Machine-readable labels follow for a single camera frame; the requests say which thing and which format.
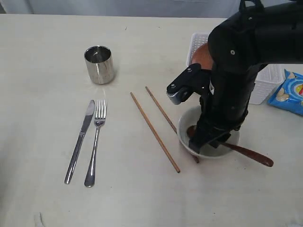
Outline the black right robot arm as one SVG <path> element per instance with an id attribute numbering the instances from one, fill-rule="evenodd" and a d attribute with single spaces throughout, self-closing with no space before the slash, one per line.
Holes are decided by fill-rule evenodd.
<path id="1" fill-rule="evenodd" d="M 201 116 L 189 147 L 199 151 L 206 144 L 217 147 L 232 130 L 239 130 L 257 74 L 269 64 L 303 62 L 303 3 L 264 7 L 259 0 L 218 25 L 208 37 L 213 59 L 210 72 L 194 80 L 200 97 Z"/>

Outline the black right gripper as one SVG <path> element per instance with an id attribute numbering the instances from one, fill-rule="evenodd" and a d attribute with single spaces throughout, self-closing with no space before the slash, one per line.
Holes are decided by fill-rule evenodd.
<path id="1" fill-rule="evenodd" d="M 231 131 L 238 131 L 248 114 L 249 98 L 246 96 L 216 97 L 208 94 L 199 98 L 201 114 L 196 128 L 189 135 L 189 147 L 200 153 L 202 147 L 209 145 L 217 149 L 231 136 Z"/>

